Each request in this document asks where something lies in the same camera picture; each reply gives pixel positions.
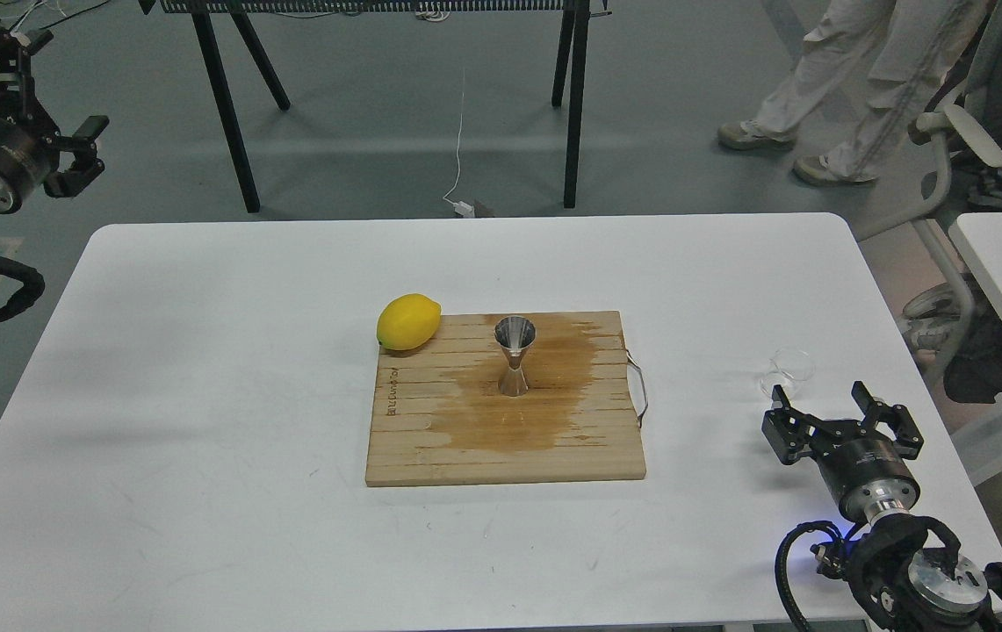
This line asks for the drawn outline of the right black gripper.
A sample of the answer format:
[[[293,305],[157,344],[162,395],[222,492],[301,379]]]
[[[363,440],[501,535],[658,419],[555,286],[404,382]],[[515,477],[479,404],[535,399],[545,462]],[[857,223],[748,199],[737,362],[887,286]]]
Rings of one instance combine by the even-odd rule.
[[[857,427],[871,435],[883,424],[891,431],[890,441],[869,436],[843,443],[838,421],[798,411],[780,384],[771,388],[771,407],[764,413],[761,431],[779,463],[817,459],[843,519],[865,525],[882,514],[907,513],[919,499],[917,480],[905,465],[905,460],[918,459],[925,444],[918,425],[909,409],[871,395],[862,381],[851,385],[851,397],[862,413]]]

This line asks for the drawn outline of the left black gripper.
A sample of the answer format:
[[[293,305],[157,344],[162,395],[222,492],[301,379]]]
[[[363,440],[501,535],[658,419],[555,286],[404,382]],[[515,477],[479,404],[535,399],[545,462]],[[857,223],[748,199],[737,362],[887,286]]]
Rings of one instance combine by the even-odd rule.
[[[51,198],[75,198],[105,172],[97,140],[110,117],[89,116],[70,136],[51,133],[54,120],[35,95],[31,58],[53,39],[47,29],[0,25],[0,213],[18,212],[41,183]],[[28,132],[51,135],[42,143]],[[62,154],[74,156],[66,169],[58,169]]]

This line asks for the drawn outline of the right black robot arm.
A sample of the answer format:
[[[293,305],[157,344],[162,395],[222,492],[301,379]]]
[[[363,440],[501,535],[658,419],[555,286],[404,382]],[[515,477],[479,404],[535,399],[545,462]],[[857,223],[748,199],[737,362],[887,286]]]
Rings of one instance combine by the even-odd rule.
[[[1002,563],[978,567],[947,525],[911,512],[919,485],[906,461],[925,441],[909,409],[875,399],[859,381],[851,396],[861,419],[823,420],[798,411],[774,385],[764,413],[762,432],[779,461],[816,463],[851,523],[843,535],[832,521],[806,521],[779,544],[775,583],[790,623],[799,631],[811,627],[790,588],[790,549],[798,537],[820,532],[826,540],[812,548],[817,572],[847,583],[878,628],[1002,631]]]

